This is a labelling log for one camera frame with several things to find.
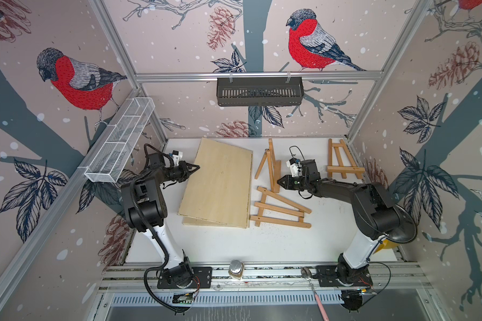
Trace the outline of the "wooden easel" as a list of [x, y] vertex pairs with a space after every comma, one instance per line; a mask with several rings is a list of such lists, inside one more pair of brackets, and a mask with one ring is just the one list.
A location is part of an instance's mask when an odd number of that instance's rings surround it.
[[[311, 224], [305, 222], [305, 215], [311, 214], [311, 209], [304, 207], [264, 187], [257, 187], [257, 191], [262, 193], [261, 200], [254, 203], [254, 206], [257, 208], [258, 211], [257, 214], [250, 215], [250, 220], [255, 223], [256, 227], [260, 227], [261, 223], [267, 223], [278, 226], [298, 227], [303, 229], [311, 228]], [[286, 207], [269, 204], [267, 203], [269, 199], [274, 199], [286, 205]], [[288, 215], [290, 217], [293, 217], [293, 219], [267, 217], [264, 215], [265, 211], [271, 211], [281, 215]]]
[[330, 179], [356, 178], [362, 180], [366, 170], [356, 163], [344, 139], [329, 139], [327, 142], [326, 172]]
[[267, 165], [269, 169], [270, 189], [272, 192], [279, 194], [281, 186], [277, 181], [281, 178], [281, 161], [275, 158], [273, 139], [269, 139], [269, 148], [265, 150], [254, 176], [256, 180], [259, 178], [265, 165]]

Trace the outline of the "plywood board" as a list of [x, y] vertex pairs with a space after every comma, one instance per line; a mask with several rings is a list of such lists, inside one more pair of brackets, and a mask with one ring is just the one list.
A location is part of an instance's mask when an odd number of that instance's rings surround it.
[[201, 219], [189, 216], [183, 216], [182, 223], [187, 226], [209, 226], [209, 227], [221, 227], [226, 226], [225, 223], [214, 221], [211, 219]]
[[203, 138], [195, 164], [178, 214], [248, 228], [253, 152]]

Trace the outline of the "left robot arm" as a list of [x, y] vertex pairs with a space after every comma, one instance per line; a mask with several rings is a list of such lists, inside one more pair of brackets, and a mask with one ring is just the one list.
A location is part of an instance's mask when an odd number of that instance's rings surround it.
[[155, 269], [169, 286], [187, 288], [194, 271], [182, 247], [178, 246], [165, 225], [168, 216], [162, 190], [187, 181], [200, 166], [182, 160], [182, 154], [154, 152], [146, 156], [145, 168], [121, 186], [125, 219], [130, 228], [148, 238], [162, 263]]

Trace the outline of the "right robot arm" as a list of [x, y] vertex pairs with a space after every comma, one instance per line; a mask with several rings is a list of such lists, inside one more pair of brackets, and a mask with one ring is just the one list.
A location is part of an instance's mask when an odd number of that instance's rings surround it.
[[385, 239], [407, 243], [415, 238], [415, 226], [407, 212], [396, 204], [380, 183], [346, 183], [322, 178], [314, 160], [292, 158], [291, 173], [277, 183], [286, 190], [306, 191], [314, 197], [336, 199], [352, 206], [358, 228], [349, 247], [337, 261], [337, 280], [351, 286], [367, 273], [371, 255]]

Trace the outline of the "black hanging basket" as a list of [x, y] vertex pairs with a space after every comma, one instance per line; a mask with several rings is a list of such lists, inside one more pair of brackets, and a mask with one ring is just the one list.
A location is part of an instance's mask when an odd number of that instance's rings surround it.
[[300, 77], [219, 78], [216, 87], [221, 107], [298, 106], [304, 95]]

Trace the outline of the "green circuit board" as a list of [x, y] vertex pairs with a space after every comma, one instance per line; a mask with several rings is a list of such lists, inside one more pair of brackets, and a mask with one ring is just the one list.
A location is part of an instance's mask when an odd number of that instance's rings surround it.
[[195, 296], [192, 293], [174, 294], [172, 298], [172, 304], [191, 305], [194, 302], [194, 299], [195, 299]]

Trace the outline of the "pink handled spoon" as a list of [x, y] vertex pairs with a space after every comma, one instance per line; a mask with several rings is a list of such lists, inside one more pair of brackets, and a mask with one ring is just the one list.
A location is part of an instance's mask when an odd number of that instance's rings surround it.
[[317, 306], [318, 306], [318, 309], [320, 311], [320, 314], [321, 314], [321, 317], [323, 319], [323, 321], [329, 321], [329, 317], [323, 307], [323, 304], [321, 302], [321, 299], [319, 297], [319, 295], [317, 294], [317, 292], [315, 291], [315, 288], [314, 288], [314, 285], [312, 283], [312, 279], [313, 279], [313, 276], [312, 276], [312, 273], [310, 271], [309, 268], [307, 267], [302, 267], [301, 268], [301, 276], [302, 278], [306, 279], [306, 281], [308, 281], [309, 283], [309, 287], [311, 288], [311, 291], [313, 293], [313, 296], [314, 296], [314, 299], [317, 303]]

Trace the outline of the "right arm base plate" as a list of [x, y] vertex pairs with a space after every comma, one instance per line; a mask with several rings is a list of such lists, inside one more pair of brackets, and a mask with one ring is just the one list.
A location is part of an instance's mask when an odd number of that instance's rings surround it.
[[368, 266], [360, 269], [352, 269], [349, 266], [317, 266], [316, 275], [321, 287], [358, 287], [367, 288], [373, 286]]

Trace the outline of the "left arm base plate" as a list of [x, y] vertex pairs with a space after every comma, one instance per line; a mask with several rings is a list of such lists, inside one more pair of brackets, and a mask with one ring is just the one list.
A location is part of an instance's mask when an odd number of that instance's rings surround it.
[[187, 272], [175, 278], [160, 276], [158, 289], [209, 289], [212, 282], [212, 267], [193, 267], [193, 276]]

